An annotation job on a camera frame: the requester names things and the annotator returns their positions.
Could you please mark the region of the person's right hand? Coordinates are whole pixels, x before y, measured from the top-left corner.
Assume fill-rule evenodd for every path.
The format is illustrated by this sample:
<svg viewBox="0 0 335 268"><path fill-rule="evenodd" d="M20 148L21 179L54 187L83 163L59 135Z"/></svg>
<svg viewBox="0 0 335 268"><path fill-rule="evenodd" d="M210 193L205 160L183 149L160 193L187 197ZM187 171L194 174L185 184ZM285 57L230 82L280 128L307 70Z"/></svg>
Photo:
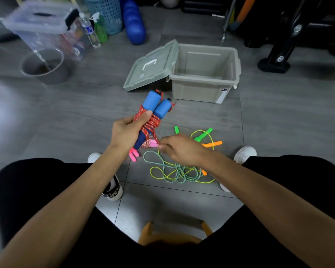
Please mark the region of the person's right hand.
<svg viewBox="0 0 335 268"><path fill-rule="evenodd" d="M169 157L176 163L183 166L201 167L203 165L204 158L210 151L187 135L177 135L179 135L179 156Z"/></svg>

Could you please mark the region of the person's left forearm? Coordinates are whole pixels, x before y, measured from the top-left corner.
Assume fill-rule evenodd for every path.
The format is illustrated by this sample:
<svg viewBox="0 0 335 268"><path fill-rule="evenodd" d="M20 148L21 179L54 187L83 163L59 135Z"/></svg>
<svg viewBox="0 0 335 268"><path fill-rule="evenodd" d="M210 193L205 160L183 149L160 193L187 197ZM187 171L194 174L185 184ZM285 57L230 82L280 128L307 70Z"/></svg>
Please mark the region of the person's left forearm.
<svg viewBox="0 0 335 268"><path fill-rule="evenodd" d="M0 268L58 268L128 151L109 145L92 166L15 234L0 253Z"/></svg>

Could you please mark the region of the person's right forearm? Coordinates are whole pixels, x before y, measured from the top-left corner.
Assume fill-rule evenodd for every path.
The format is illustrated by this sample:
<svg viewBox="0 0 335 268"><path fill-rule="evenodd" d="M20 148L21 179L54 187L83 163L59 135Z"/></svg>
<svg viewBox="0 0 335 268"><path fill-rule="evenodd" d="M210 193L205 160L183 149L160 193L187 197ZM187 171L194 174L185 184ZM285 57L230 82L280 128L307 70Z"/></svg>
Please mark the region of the person's right forearm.
<svg viewBox="0 0 335 268"><path fill-rule="evenodd" d="M335 268L335 165L299 155L250 156L241 165L219 152L203 169L242 203L198 247L233 267Z"/></svg>

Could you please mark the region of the grey-green storage box lid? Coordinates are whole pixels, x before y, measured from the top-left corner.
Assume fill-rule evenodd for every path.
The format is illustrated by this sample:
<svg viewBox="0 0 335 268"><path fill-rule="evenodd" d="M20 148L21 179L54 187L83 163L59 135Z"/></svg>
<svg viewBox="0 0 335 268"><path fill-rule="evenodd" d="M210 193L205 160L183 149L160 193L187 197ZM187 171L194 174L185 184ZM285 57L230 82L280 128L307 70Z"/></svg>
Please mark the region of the grey-green storage box lid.
<svg viewBox="0 0 335 268"><path fill-rule="evenodd" d="M172 40L136 60L123 85L132 91L170 75L179 54L179 43Z"/></svg>

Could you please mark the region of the white right shoe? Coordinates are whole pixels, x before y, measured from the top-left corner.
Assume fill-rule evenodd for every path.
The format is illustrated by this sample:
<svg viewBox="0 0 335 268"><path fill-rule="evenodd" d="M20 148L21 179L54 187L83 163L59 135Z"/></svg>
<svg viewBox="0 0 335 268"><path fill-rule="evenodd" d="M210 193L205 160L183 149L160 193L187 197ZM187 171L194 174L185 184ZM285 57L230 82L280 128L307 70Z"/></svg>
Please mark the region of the white right shoe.
<svg viewBox="0 0 335 268"><path fill-rule="evenodd" d="M222 177L219 177L221 188L228 193L235 193L237 189L245 189L250 184L256 174L245 168L243 163L247 162L250 157L256 157L257 152L251 146L244 146L237 151L233 160L222 169Z"/></svg>

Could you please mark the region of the orange wooden stool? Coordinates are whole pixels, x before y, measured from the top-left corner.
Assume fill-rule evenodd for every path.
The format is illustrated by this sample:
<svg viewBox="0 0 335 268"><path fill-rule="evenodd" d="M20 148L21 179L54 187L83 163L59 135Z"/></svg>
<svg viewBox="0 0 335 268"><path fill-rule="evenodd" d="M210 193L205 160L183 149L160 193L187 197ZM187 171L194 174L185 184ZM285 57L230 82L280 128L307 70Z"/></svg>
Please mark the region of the orange wooden stool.
<svg viewBox="0 0 335 268"><path fill-rule="evenodd" d="M154 230L154 224L152 221L149 221L142 229L142 232L138 239L138 244L142 246L147 246L154 242L163 242L165 244L180 245L186 243L198 244L202 241L202 239L186 233L158 232L154 234L153 230Z"/></svg>

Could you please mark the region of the blue foam roller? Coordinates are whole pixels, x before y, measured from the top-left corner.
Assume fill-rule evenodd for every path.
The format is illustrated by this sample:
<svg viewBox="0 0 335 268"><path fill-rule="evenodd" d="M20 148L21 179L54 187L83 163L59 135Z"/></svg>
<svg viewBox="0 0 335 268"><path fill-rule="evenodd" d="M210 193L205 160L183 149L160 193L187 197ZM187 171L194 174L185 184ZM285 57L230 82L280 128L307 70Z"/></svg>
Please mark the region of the blue foam roller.
<svg viewBox="0 0 335 268"><path fill-rule="evenodd" d="M119 1L128 39L134 45L142 45L146 40L146 28L138 4L134 0Z"/></svg>

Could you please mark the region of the clear plastic water bottle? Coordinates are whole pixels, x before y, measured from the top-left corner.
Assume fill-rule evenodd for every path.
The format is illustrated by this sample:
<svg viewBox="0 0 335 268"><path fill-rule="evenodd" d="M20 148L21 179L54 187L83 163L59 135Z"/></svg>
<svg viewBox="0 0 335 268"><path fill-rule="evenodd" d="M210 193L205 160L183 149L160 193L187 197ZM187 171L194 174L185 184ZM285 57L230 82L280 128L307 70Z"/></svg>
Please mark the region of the clear plastic water bottle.
<svg viewBox="0 0 335 268"><path fill-rule="evenodd" d="M79 12L79 17L80 17L80 21L81 21L81 25L84 28L89 41L91 43L91 45L93 46L93 48L97 49L101 46L101 43L94 31L94 27L91 24L89 17L87 17L84 13Z"/></svg>

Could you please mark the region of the grey metal bucket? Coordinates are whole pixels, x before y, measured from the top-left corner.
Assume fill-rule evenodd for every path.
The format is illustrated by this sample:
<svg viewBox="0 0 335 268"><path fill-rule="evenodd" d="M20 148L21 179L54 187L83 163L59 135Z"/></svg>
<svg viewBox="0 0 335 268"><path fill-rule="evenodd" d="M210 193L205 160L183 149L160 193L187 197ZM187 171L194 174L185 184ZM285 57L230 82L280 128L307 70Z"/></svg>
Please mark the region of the grey metal bucket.
<svg viewBox="0 0 335 268"><path fill-rule="evenodd" d="M61 84L68 80L70 69L60 49L33 50L21 62L20 71L45 85Z"/></svg>

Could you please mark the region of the blue plastic basket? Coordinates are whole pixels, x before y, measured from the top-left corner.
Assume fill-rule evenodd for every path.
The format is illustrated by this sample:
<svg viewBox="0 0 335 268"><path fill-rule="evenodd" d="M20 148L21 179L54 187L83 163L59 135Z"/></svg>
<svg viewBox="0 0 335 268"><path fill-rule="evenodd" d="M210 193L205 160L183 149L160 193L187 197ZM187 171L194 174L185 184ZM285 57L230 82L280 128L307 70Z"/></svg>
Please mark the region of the blue plastic basket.
<svg viewBox="0 0 335 268"><path fill-rule="evenodd" d="M91 13L99 12L104 18L107 35L115 35L122 31L123 20L120 0L83 0Z"/></svg>

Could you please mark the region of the grey ball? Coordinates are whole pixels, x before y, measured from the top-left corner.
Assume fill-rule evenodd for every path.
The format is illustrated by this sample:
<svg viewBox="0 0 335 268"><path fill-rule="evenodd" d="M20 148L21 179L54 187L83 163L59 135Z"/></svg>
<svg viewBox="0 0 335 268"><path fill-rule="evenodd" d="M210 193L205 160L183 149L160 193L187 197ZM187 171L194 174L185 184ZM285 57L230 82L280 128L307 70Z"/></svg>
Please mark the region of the grey ball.
<svg viewBox="0 0 335 268"><path fill-rule="evenodd" d="M165 8L169 9L178 7L180 3L180 0L159 0L159 1Z"/></svg>

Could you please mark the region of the silver metal rod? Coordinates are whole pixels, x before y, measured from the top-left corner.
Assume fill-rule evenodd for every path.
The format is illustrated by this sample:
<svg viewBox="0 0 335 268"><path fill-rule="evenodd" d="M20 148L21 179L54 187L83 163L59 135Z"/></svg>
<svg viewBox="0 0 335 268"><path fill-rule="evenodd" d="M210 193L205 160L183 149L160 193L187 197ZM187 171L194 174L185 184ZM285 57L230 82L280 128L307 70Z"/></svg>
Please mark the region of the silver metal rod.
<svg viewBox="0 0 335 268"><path fill-rule="evenodd" d="M232 16L232 12L235 8L236 1L237 0L232 0L230 8L228 9L228 14L225 17L225 23L224 23L224 26L223 26L223 36L222 36L222 39L221 39L222 42L225 41L226 33L227 33L227 30L228 30L228 26L229 26L229 22L230 22L230 19L231 19L231 16Z"/></svg>

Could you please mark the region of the black shorts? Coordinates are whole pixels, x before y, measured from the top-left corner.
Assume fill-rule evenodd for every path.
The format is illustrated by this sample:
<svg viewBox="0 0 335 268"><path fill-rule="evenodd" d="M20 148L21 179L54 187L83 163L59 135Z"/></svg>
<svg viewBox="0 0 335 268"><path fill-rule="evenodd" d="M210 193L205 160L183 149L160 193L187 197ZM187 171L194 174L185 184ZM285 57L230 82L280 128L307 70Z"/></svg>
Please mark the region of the black shorts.
<svg viewBox="0 0 335 268"><path fill-rule="evenodd" d="M3 247L41 208L71 185L90 163L53 158L13 162L0 171ZM249 157L242 164L286 187L335 219L335 165L299 155ZM94 208L61 268L308 268L244 205L199 244L143 247Z"/></svg>

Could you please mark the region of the clear plastic storage bin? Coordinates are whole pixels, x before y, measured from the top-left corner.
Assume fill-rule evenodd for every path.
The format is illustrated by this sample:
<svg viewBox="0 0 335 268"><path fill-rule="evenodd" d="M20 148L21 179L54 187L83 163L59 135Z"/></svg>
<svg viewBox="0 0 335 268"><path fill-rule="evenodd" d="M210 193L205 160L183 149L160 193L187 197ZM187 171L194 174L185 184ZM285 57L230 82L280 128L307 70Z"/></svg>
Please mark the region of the clear plastic storage bin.
<svg viewBox="0 0 335 268"><path fill-rule="evenodd" d="M80 12L72 2L25 0L1 16L0 23L32 50L60 49L67 58L79 61L91 46Z"/></svg>

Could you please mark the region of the black exercise machine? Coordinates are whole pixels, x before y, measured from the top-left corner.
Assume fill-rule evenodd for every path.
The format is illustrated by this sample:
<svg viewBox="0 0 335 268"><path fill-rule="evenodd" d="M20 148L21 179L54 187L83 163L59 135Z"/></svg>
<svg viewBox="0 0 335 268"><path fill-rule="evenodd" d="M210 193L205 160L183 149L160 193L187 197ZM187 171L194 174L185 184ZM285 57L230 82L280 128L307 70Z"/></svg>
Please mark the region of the black exercise machine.
<svg viewBox="0 0 335 268"><path fill-rule="evenodd" d="M296 46L327 49L335 56L335 0L256 0L236 32L249 48L273 44L257 67L284 74Z"/></svg>

